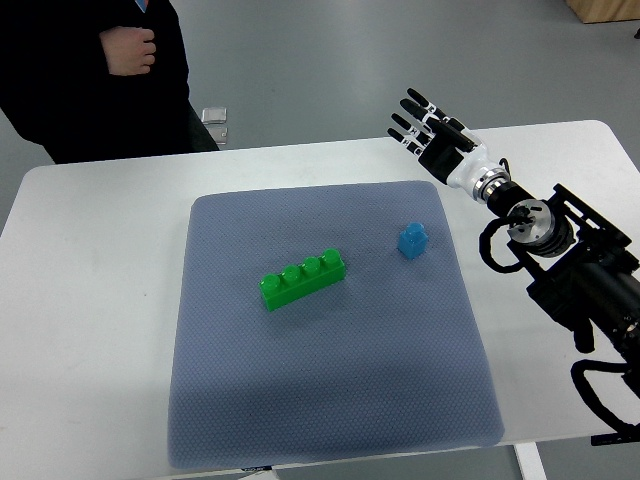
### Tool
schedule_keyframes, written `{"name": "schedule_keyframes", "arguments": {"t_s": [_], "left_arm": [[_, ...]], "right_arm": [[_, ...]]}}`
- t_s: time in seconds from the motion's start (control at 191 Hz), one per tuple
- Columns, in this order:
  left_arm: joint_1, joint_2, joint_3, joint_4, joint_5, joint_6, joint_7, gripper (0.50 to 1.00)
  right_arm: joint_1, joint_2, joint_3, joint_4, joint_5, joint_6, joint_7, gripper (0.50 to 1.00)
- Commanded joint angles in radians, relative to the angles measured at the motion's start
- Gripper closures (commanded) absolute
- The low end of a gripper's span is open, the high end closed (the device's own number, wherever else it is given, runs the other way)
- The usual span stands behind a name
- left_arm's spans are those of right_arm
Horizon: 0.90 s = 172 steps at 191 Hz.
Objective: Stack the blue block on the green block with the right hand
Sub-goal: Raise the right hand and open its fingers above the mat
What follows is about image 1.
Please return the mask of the person's bare hand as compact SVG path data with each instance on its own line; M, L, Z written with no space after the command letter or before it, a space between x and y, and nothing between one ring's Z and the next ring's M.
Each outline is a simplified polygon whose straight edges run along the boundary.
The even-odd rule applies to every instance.
M155 63L155 34L151 29L118 26L99 34L108 72L114 76L148 74Z

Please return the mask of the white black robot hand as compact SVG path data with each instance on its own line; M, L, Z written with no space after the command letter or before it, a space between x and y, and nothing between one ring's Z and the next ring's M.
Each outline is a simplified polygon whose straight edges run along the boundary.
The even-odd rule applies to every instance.
M398 127L387 133L436 180L465 191L478 203L486 203L499 186L511 180L508 168L490 159L477 135L417 90L409 88L400 106L418 124L394 113L391 118Z

